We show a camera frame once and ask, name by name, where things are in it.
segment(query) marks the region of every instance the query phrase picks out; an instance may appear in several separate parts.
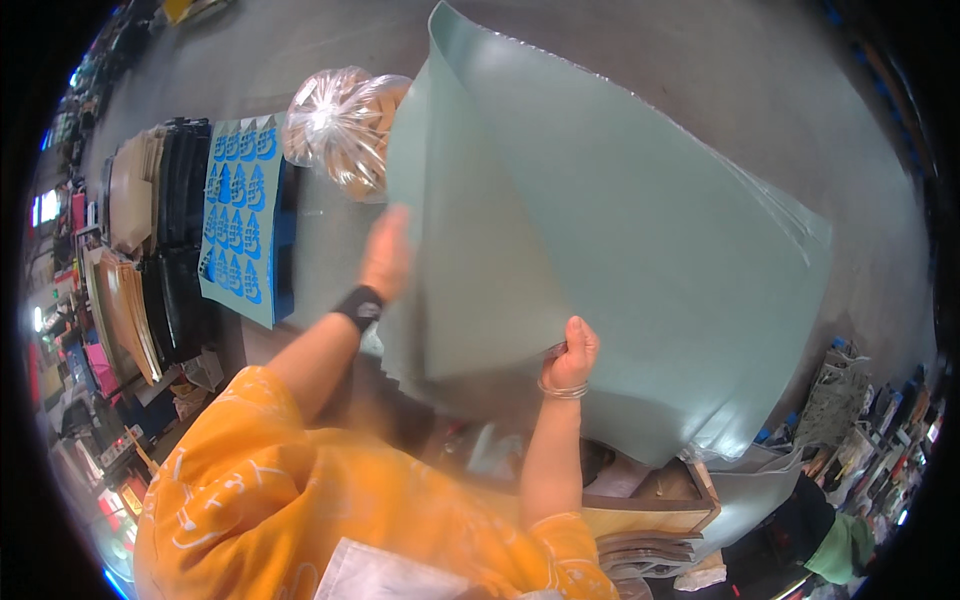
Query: plastic bag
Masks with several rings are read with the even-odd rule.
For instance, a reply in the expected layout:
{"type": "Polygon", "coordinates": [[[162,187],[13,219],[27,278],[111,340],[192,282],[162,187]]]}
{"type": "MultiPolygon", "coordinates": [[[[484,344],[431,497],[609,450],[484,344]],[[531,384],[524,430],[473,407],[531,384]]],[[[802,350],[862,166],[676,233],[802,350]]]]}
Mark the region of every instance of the plastic bag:
{"type": "Polygon", "coordinates": [[[373,77],[356,66],[307,78],[287,110],[283,155],[300,167],[323,167],[356,202],[386,202],[385,160],[396,107],[411,80],[373,77]]]}

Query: green cloth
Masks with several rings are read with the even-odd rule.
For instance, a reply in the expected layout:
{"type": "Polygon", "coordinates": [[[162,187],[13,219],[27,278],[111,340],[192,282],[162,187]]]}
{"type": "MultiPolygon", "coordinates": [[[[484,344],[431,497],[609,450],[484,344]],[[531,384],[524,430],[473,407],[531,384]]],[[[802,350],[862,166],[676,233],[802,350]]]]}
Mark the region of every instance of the green cloth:
{"type": "Polygon", "coordinates": [[[860,564],[866,564],[874,553],[874,533],[870,525],[862,518],[837,513],[827,536],[804,566],[832,584],[846,584],[854,577],[854,540],[860,551],[860,564]]]}

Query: person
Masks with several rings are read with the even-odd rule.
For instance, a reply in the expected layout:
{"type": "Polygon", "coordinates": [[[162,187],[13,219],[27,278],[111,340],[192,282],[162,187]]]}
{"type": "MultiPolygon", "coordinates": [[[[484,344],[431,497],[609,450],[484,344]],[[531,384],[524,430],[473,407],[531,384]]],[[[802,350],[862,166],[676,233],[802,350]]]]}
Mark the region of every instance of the person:
{"type": "Polygon", "coordinates": [[[138,523],[141,599],[617,597],[579,513],[579,396],[600,348],[583,319],[543,363],[518,526],[372,436],[304,427],[404,287],[406,220],[388,209],[357,288],[265,367],[240,371],[163,463],[138,523]]]}
{"type": "Polygon", "coordinates": [[[844,585],[869,570],[875,547],[870,524],[837,512],[805,473],[774,511],[773,524],[788,537],[798,562],[832,584],[844,585]]]}

